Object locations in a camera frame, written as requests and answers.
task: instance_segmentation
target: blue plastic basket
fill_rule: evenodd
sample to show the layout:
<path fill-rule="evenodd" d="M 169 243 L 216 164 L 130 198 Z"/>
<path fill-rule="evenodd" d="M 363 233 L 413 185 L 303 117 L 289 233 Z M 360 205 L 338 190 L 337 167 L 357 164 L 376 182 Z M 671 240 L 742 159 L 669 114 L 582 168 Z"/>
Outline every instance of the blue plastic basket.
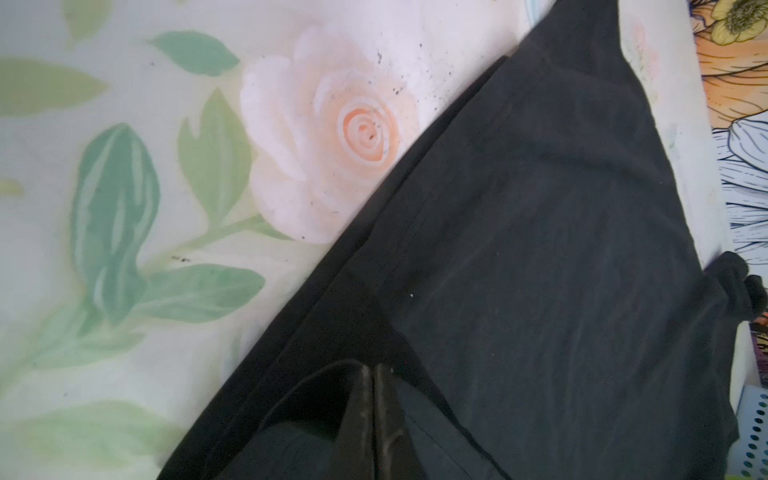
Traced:
<path fill-rule="evenodd" d="M 728 475 L 768 480 L 768 389 L 745 385 L 739 409 L 739 440 L 728 452 Z"/>

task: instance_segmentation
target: green leaf print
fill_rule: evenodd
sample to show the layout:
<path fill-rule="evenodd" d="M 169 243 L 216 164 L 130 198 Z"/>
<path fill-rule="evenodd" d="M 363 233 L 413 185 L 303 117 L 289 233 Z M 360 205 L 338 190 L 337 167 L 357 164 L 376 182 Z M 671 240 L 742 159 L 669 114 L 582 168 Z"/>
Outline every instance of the green leaf print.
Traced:
<path fill-rule="evenodd" d="M 35 369 L 87 365 L 125 353 L 143 333 L 116 333 L 95 329 L 101 314 L 87 300 L 63 306 L 43 324 L 28 357 Z"/>
<path fill-rule="evenodd" d="M 283 235 L 275 230 L 275 227 L 270 225 L 261 215 L 256 215 L 248 219 L 247 225 L 245 225 L 244 228 L 256 233 L 261 233 L 267 237 L 277 238 L 278 240 L 293 240 L 293 238 Z"/>
<path fill-rule="evenodd" d="M 24 186 L 12 178 L 0 178 L 0 197 L 4 195 L 23 197 Z"/>
<path fill-rule="evenodd" d="M 72 38 L 85 40 L 96 35 L 112 13 L 112 0 L 61 0 L 61 9 Z"/>
<path fill-rule="evenodd" d="M 136 312 L 202 323 L 219 319 L 254 298 L 264 277 L 252 270 L 203 263 L 156 273 Z"/>
<path fill-rule="evenodd" d="M 107 84 L 81 71 L 29 58 L 0 58 L 0 115 L 29 115 L 83 104 Z"/>
<path fill-rule="evenodd" d="M 176 65 L 198 75 L 218 77 L 240 63 L 223 43 L 198 31 L 169 31 L 157 36 L 151 44 Z"/>
<path fill-rule="evenodd" d="M 58 410 L 11 426 L 33 452 L 49 461 L 120 467 L 137 457 L 166 458 L 184 430 L 128 402 L 96 402 Z"/>
<path fill-rule="evenodd" d="M 251 165 L 248 136 L 220 90 L 203 107 L 198 138 L 192 135 L 188 120 L 181 124 L 178 148 L 181 170 L 210 227 L 219 227 L 243 194 Z"/>
<path fill-rule="evenodd" d="M 126 317 L 147 288 L 136 256 L 159 200 L 152 159 L 126 124 L 86 147 L 72 205 L 72 261 L 88 299 L 113 323 Z"/>

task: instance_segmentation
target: rose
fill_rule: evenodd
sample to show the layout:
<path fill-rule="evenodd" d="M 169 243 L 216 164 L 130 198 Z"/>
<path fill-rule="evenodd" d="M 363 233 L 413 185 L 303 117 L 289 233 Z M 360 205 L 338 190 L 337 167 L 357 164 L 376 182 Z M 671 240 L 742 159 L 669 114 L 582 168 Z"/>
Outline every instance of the rose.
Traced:
<path fill-rule="evenodd" d="M 334 241 L 418 133 L 415 100 L 348 39 L 305 31 L 293 58 L 246 67 L 240 103 L 261 149 L 250 176 L 281 232 Z"/>

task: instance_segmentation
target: floral bedsheet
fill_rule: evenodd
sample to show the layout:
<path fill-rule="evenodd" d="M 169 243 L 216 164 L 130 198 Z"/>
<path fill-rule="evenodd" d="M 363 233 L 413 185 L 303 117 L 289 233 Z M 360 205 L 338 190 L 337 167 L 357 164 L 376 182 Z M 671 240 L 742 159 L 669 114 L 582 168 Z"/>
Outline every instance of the floral bedsheet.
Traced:
<path fill-rule="evenodd" d="M 388 169 L 548 8 L 1 3 L 0 477 L 154 478 Z M 621 2 L 706 263 L 729 240 L 689 18 Z"/>

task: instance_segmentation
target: flower stem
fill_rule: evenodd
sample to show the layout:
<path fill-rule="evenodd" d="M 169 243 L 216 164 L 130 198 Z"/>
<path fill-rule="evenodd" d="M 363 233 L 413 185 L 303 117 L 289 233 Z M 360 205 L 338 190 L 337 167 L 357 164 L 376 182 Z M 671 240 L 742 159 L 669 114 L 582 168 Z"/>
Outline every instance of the flower stem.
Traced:
<path fill-rule="evenodd" d="M 193 238 L 192 240 L 184 242 L 181 245 L 177 245 L 174 248 L 167 250 L 160 255 L 157 255 L 155 258 L 147 262 L 142 270 L 146 274 L 156 273 L 157 271 L 162 270 L 171 260 L 173 260 L 173 257 L 178 257 L 185 252 L 199 250 L 206 245 L 217 242 L 218 240 L 221 240 L 224 237 L 228 237 L 233 233 L 248 230 L 253 227 L 254 224 L 262 222 L 263 217 L 261 217 L 261 215 L 254 215 L 253 217 L 248 217 L 244 220 L 232 223 L 231 225 L 226 225 L 225 227 L 212 228 L 197 238 Z"/>

